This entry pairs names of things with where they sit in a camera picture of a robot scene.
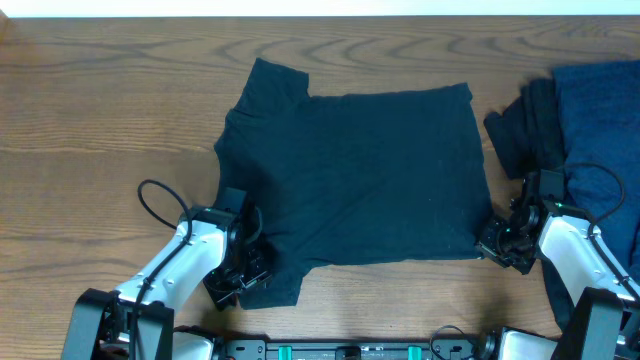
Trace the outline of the dark teal t-shirt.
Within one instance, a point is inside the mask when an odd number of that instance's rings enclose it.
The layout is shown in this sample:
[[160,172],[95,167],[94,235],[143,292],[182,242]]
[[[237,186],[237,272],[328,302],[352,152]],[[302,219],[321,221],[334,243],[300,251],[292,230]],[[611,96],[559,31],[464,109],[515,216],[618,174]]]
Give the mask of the dark teal t-shirt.
[[255,201],[275,252],[242,308],[295,305],[317,267],[477,258],[492,204],[469,87],[312,96],[309,83],[257,59],[214,146],[221,185]]

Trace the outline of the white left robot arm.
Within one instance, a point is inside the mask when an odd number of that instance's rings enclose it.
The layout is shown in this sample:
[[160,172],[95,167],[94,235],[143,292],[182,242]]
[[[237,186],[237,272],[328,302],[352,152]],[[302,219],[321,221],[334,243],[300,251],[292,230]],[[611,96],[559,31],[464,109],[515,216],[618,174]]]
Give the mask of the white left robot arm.
[[217,310],[265,286],[272,277],[260,209],[225,188],[210,207],[185,207],[175,234],[138,273],[76,301],[62,351],[65,359],[225,359],[224,341],[175,316],[198,286]]

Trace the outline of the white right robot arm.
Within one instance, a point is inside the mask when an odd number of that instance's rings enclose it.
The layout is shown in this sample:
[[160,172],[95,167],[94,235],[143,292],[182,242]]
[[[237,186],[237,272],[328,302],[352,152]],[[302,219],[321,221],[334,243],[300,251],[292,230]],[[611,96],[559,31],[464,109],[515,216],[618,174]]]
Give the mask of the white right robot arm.
[[564,203],[564,195],[563,173],[528,174],[510,218],[492,217],[476,247],[522,274],[537,260],[551,265],[574,305],[566,328],[557,340],[503,328],[478,340],[475,358],[638,358],[639,285],[607,248],[596,218]]

